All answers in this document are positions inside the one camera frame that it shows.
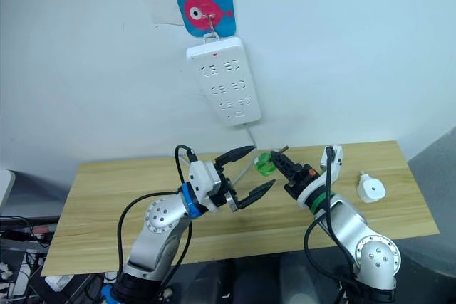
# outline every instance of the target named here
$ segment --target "white power strip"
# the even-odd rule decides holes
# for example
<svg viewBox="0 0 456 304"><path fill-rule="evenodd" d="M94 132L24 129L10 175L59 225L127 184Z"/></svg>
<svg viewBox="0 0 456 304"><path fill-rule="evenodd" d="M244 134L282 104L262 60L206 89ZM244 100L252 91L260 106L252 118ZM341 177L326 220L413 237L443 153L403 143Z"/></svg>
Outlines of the white power strip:
<svg viewBox="0 0 456 304"><path fill-rule="evenodd" d="M189 48L187 64L225 125L235 126L261 118L240 38L230 37Z"/></svg>

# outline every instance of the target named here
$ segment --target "power cord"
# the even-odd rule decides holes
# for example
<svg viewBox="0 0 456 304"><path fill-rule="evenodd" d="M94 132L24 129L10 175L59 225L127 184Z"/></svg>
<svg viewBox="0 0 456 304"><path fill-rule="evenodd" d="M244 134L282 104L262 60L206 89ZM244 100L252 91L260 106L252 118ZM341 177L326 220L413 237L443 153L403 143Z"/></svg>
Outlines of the power cord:
<svg viewBox="0 0 456 304"><path fill-rule="evenodd" d="M323 215L321 215L315 221L313 221L307 228L306 233L304 234L304 252L306 254L307 259L309 260L309 263L319 273L341 283L342 286L341 286L341 289L339 290L339 294L338 294L338 297L335 302L335 303L338 303L338 301L340 301L341 296L343 295L343 292L345 292L347 285L351 285L358 292L358 294L361 294L361 291L360 291L360 288L359 288L357 282L354 281L355 277L354 277L354 271L353 271L353 259L351 258L350 253L346 250L346 248L338 240L337 236L334 233L333 227L332 227L332 222L331 222L331 163L334 160L334 150L332 147L326 148L326 156L327 156L326 193L325 193L326 211ZM326 218L326 225L328 227L328 232L329 232L330 237L334 240L336 245L342 250L344 256L346 257L348 266L350 268L349 278L347 278L345 276L338 276L335 273L332 273L332 272L327 271L326 269L322 268L319 264L317 264L317 262L315 262L314 258L310 254L309 236L310 236L312 230L325 218Z"/></svg>
<svg viewBox="0 0 456 304"><path fill-rule="evenodd" d="M150 197L154 196L167 196L167 195L176 195L179 192L153 192L151 194L146 194L143 196L138 197L137 199L134 199L131 201L125 209L123 209L122 214L120 215L119 222L117 225L117 248L118 248L118 255L119 255L119 270L118 270L118 276L122 272L123 268L123 248L122 248L122 225L123 225L123 220L125 219L125 216L127 215L128 211L138 202L142 201L143 199L148 199Z"/></svg>
<svg viewBox="0 0 456 304"><path fill-rule="evenodd" d="M190 162L193 162L197 160L196 155L194 154L193 150L189 148L186 145L178 145L175 148L175 161L176 161L176 168L177 172L179 173L179 178L181 181L181 184L184 184L184 176L182 175L182 169L180 167L180 156L179 156L179 149L185 149L187 151L187 157ZM131 201L125 209L123 209L122 214L120 215L119 222L117 225L117 246L118 246L118 257L119 257L119 269L118 269L118 276L122 272L123 268L123 247L122 247L122 225L123 221L125 220L125 216L127 215L128 211L139 201L142 201L143 199L148 199L150 197L154 196L167 196L167 195L176 195L179 194L179 191L176 192L155 192L151 194L146 194L143 196L138 197L137 199L134 199ZM185 247L184 250L182 251L179 259L176 262L176 265L172 268L166 279L162 282L162 285L160 287L160 290L158 291L157 295L159 295L161 292L163 292L164 289L166 289L167 284L170 282L171 278L174 276L174 274L177 272L177 269L180 267L182 261L184 260L185 254L187 254L188 248L190 246L190 241L192 240L192 222L190 221L190 224L188 226L188 234L187 234L187 241L185 242Z"/></svg>
<svg viewBox="0 0 456 304"><path fill-rule="evenodd" d="M345 256L347 260L348 267L350 269L350 278L354 279L355 278L355 273L353 271L353 263L354 260L350 253L347 251L345 246L339 241L337 236L334 233L333 230L333 224L331 222L331 168L332 168L332 162L334 161L334 149L332 146L328 146L326 148L326 156L327 156L327 168L326 168L326 225L328 226L328 232L331 238L334 240L336 243L337 247L340 248L342 251L343 255Z"/></svg>
<svg viewBox="0 0 456 304"><path fill-rule="evenodd" d="M247 131L247 133L249 134L249 137L252 140L252 142L255 146L255 149L252 151L252 153L253 153L252 159L246 165L246 167L241 171L241 173L234 179L234 181L232 182L233 185L235 185L247 173L247 171L250 170L250 168L255 164L255 158L257 158L257 151L258 151L257 142L255 141L255 138L254 138L252 132L250 132L249 126L247 124L244 124L244 127L245 127L245 130Z"/></svg>
<svg viewBox="0 0 456 304"><path fill-rule="evenodd" d="M33 233L33 225L30 223L30 220L27 219L26 217L22 217L22 216L0 216L0 219L18 219L18 220L22 220L28 226L29 234L30 234L30 236L32 236L35 239L35 242L38 243L43 248L48 248L49 247L50 243L48 243L46 245L42 244L41 240L38 239L38 237Z"/></svg>

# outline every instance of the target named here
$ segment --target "blue square sticker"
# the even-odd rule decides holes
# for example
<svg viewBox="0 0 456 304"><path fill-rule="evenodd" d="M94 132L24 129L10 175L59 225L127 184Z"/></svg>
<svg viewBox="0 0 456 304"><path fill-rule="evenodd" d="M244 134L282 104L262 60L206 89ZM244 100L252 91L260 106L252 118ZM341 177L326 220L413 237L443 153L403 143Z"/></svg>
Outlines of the blue square sticker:
<svg viewBox="0 0 456 304"><path fill-rule="evenodd" d="M185 28L194 37L211 32L209 17L220 37L236 32L233 0L177 0Z"/></svg>

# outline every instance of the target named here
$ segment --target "black cable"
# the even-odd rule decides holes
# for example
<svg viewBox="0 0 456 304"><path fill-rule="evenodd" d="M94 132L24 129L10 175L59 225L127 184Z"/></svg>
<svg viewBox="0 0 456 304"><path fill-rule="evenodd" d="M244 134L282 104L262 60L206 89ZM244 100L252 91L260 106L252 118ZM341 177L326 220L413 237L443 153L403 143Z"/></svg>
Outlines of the black cable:
<svg viewBox="0 0 456 304"><path fill-rule="evenodd" d="M119 254L119 271L118 271L118 276L122 272L122 267L123 267L123 250L122 250L122 224L123 220L125 219L125 216L127 215L128 211L131 209L132 206L137 204L139 201L142 201L143 199L148 199L150 197L154 196L166 196L166 195L176 195L179 192L153 192L151 194L146 194L144 196L138 197L137 199L134 199L131 201L125 209L123 209L122 214L120 215L119 222L117 225L117 249L118 249L118 254Z"/></svg>
<svg viewBox="0 0 456 304"><path fill-rule="evenodd" d="M345 256L345 259L347 260L348 267L350 269L350 278L354 279L355 278L355 273L353 270L353 263L354 260L350 253L347 251L347 248L339 241L337 236L334 233L333 230L333 224L331 222L331 164L334 160L334 150L332 147L327 147L326 148L326 225L328 227L328 232L330 237L334 240L336 243L337 247L340 248L340 250L343 252L343 255Z"/></svg>
<svg viewBox="0 0 456 304"><path fill-rule="evenodd" d="M178 145L175 148L175 161L176 161L176 168L177 172L179 173L179 178L181 184L184 184L184 176L182 175L182 170L180 168L180 162L179 162L179 149L185 149L187 151L187 156L189 158L190 162L193 162L196 159L196 156L194 155L192 149L186 145ZM151 194L146 194L144 196L138 197L137 199L131 201L125 209L123 209L122 214L120 215L119 222L117 225L117 244L118 244L118 256L119 256L119 270L118 270L118 276L122 272L123 268L123 247L122 247L122 225L123 221L125 219L126 214L128 211L131 209L132 206L137 204L139 201L142 201L143 199L147 199L153 196L166 196L166 195L175 195L179 194L179 191L176 192L155 192ZM187 241L184 246L184 250L182 251L182 254L179 257L179 260L177 260L176 265L172 268L166 279L162 282L162 285L160 286L160 290L157 292L157 296L166 289L167 284L170 282L171 278L174 276L174 274L177 272L177 269L180 267L182 261L184 260L185 254L188 251L188 248L190 246L190 241L192 240L192 222L190 221L189 226L188 226L188 234L187 234Z"/></svg>
<svg viewBox="0 0 456 304"><path fill-rule="evenodd" d="M101 280L101 284L100 284L100 288L98 289L98 292L97 292L97 296L95 298L92 298L89 294L90 290L91 290L91 287L92 285L95 283L95 281L97 279L100 279ZM92 304L95 304L95 303L99 303L101 301L101 290L103 288L103 285L104 285L104 277L97 274L95 276L95 278L89 283L87 284L87 286L84 288L84 292L85 292L85 296L91 300Z"/></svg>
<svg viewBox="0 0 456 304"><path fill-rule="evenodd" d="M10 272L10 271L11 271L11 272L18 272L18 273L24 274L24 275L27 277L27 284L29 284L29 282L30 282L30 276L29 276L27 273L25 273L24 271L21 271L21 270L5 270L5 271L0 271L0 275L1 275L2 273ZM11 288L11 284L12 284L12 283L13 283L13 280L11 279L11 280L9 281L9 284L8 284L8 291L6 292L6 299L8 299L9 290L10 290L10 288Z"/></svg>
<svg viewBox="0 0 456 304"><path fill-rule="evenodd" d="M27 219L26 217L22 217L22 216L0 216L0 219L19 219L19 220L22 220L23 222L25 222L28 226L28 230L29 230L29 234L30 236L32 236L35 241L43 248L48 248L49 247L49 243L47 245L43 245L41 243L41 240L38 239L38 237L33 233L33 228L32 228L32 225L30 224L30 220Z"/></svg>
<svg viewBox="0 0 456 304"><path fill-rule="evenodd" d="M29 297L32 294L32 292L33 291L27 286L26 296L25 296L24 300L22 300L22 304L27 304L27 300L29 300Z"/></svg>
<svg viewBox="0 0 456 304"><path fill-rule="evenodd" d="M309 263L321 274L324 276L331 278L335 281L341 282L341 283L346 283L347 281L350 282L350 279L347 279L343 276L337 276L336 274L327 271L326 269L322 268L317 262L315 262L314 258L312 257L310 250L309 250L309 236L311 235L311 232L313 229L319 224L323 219L326 217L326 214L321 215L320 217L317 218L317 220L312 221L312 223L309 225L309 227L306 230L306 233L304 234L304 253L306 254L307 259L309 260Z"/></svg>
<svg viewBox="0 0 456 304"><path fill-rule="evenodd" d="M344 293L345 293L345 286L342 285L341 289L339 290L339 293L337 294L336 299L334 300L334 304L340 304Z"/></svg>
<svg viewBox="0 0 456 304"><path fill-rule="evenodd" d="M168 283L170 282L171 278L176 273L176 271L179 268L179 266L182 263L182 261L184 260L185 254L187 254L188 247L190 245L190 240L192 240L192 222L191 221L190 221L190 224L188 225L187 242L185 243L184 250L182 251L182 254L179 257L179 260L176 262L176 265L172 268L172 270L171 270L170 274L168 275L168 277L166 277L166 279L163 281L159 293L166 289L166 286L168 285Z"/></svg>
<svg viewBox="0 0 456 304"><path fill-rule="evenodd" d="M74 304L73 300L71 299L71 296L68 295L65 291L63 291L63 289L60 291L60 293L63 295L63 297L65 297L65 299L66 299L70 304Z"/></svg>
<svg viewBox="0 0 456 304"><path fill-rule="evenodd" d="M180 183L184 184L184 182L185 182L184 175L182 174L182 170L180 168L180 163L179 163L179 150L180 149L185 149L187 151L187 156L189 157L189 162L192 161L192 159L190 159L190 155L192 155L192 149L189 148L187 145L182 145L182 144L176 146L176 148L174 149L174 158L176 161L177 172L179 173Z"/></svg>

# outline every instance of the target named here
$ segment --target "green ring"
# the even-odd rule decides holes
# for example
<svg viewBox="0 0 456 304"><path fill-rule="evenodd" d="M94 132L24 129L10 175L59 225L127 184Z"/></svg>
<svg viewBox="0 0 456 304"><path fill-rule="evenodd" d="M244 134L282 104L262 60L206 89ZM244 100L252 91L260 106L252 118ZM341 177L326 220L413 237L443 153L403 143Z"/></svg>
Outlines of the green ring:
<svg viewBox="0 0 456 304"><path fill-rule="evenodd" d="M320 196L318 196L312 203L312 206L311 206L311 213L315 215L315 210L316 208L320 205L321 202L323 202L326 198L326 193L322 193L320 194Z"/></svg>

